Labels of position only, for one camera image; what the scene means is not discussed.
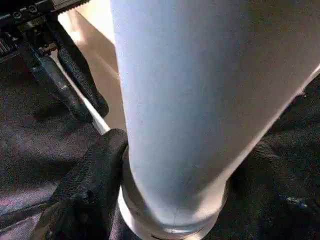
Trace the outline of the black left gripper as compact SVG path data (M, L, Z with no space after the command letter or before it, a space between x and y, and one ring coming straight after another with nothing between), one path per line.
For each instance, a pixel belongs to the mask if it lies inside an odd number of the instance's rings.
M17 50L10 31L25 32L58 15L88 3L87 0L2 0L0 2L0 59ZM106 100L98 91L87 60L65 31L56 34L58 59L64 70L97 112L109 113ZM80 122L91 123L92 115L58 65L49 56L26 49L26 64L37 82L58 99Z

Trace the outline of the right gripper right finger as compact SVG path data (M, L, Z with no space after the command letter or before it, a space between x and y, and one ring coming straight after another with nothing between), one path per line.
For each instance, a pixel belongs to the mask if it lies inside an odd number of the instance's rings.
M258 143L232 174L211 240L318 240L320 193Z

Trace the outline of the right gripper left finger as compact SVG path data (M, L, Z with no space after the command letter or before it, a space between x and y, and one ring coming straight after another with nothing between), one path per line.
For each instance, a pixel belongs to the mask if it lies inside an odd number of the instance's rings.
M109 239L127 146L122 129L100 136L58 184L32 239Z

